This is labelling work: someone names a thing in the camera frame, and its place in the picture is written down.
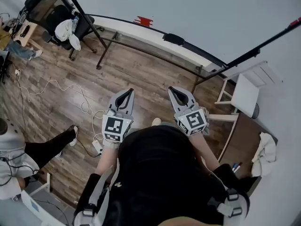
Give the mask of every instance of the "white towel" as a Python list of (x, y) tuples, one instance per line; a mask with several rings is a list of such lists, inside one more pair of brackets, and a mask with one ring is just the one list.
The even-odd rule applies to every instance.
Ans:
[(260, 143), (252, 159), (252, 176), (266, 176), (272, 170), (276, 161), (276, 143), (268, 133), (260, 134)]
[(60, 41), (66, 41), (69, 39), (70, 44), (72, 47), (74, 47), (76, 50), (80, 51), (80, 41), (78, 37), (76, 37), (72, 31), (72, 20), (68, 19), (63, 22), (61, 22), (56, 28), (55, 28), (55, 35)]

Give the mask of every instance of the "plastic bottle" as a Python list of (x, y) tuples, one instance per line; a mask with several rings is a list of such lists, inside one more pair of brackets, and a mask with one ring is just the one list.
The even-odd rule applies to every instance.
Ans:
[(76, 29), (76, 26), (77, 26), (78, 22), (79, 22), (79, 17), (75, 16), (75, 18), (72, 20), (72, 27), (71, 27), (72, 33), (75, 32), (75, 29)]

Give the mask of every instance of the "wooden floor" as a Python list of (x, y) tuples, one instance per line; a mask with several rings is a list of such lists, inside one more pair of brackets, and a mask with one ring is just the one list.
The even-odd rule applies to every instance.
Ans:
[[(163, 121), (173, 122), (173, 110), (168, 100), (167, 88), (180, 86), (191, 90), (195, 76), (179, 69), (167, 62), (154, 58), (142, 52), (132, 50), (118, 44), (112, 44), (103, 62), (102, 69), (96, 70), (96, 63), (103, 48), (96, 37), (91, 34), (86, 41), (97, 48), (98, 53), (93, 54), (85, 45), (82, 50), (76, 51), (75, 61), (68, 59), (69, 52), (53, 44), (47, 44), (41, 39), (42, 30), (38, 29), (33, 40), (44, 48), (41, 57), (25, 61), (11, 56), (16, 68), (22, 70), (20, 84), (27, 87), (29, 92), (41, 92), (46, 83), (58, 80), (64, 89), (74, 83), (81, 86), (84, 94), (94, 111), (107, 109), (111, 96), (120, 90), (133, 88), (135, 90), (134, 128), (145, 128), (151, 125), (155, 117)], [(103, 32), (103, 36), (111, 37), (111, 32)], [(120, 36), (118, 40), (139, 46), (161, 56), (176, 61), (191, 69), (196, 69), (191, 63), (184, 61), (170, 53), (144, 44), (140, 41)], [(14, 68), (9, 68), (10, 79), (6, 84), (0, 85), (0, 115), (15, 120), (24, 128), (21, 116), (22, 101), (17, 86)], [(223, 80), (214, 77), (199, 85), (194, 93), (201, 106), (206, 107), (210, 113), (229, 114), (229, 106), (215, 106)], [(32, 96), (27, 101), (25, 89), (24, 117), (26, 121), (25, 137), (31, 142), (45, 142), (70, 125), (79, 125), (79, 139), (91, 154), (96, 154), (92, 146), (93, 131), (91, 112), (84, 114), (80, 107), (84, 99), (77, 87), (63, 92), (52, 82), (41, 95)], [(95, 130), (101, 132), (102, 120), (95, 119)], [(229, 122), (211, 122), (210, 136), (206, 137), (214, 154), (218, 156), (230, 133), (232, 124)], [(91, 158), (80, 144), (74, 147), (67, 146), (60, 158), (54, 158), (43, 169), (52, 175), (51, 187), (55, 194), (65, 202), (75, 205), (85, 183), (97, 165), (99, 158)]]

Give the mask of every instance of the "red label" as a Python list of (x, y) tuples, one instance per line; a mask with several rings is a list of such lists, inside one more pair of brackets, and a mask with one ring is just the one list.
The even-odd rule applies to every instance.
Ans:
[(150, 27), (152, 25), (151, 22), (153, 22), (153, 20), (145, 18), (145, 17), (140, 17), (140, 16), (137, 16), (137, 17), (139, 18), (139, 20), (135, 19), (134, 23), (141, 24), (146, 27)]

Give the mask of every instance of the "white sleeve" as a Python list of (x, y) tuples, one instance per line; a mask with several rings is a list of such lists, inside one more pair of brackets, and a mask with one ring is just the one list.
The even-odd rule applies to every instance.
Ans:
[[(3, 177), (0, 179), (0, 184), (4, 184), (9, 180), (9, 177)], [(0, 200), (12, 198), (18, 194), (21, 194), (21, 188), (19, 186), (17, 178), (11, 178), (11, 180), (4, 186), (0, 186)]]

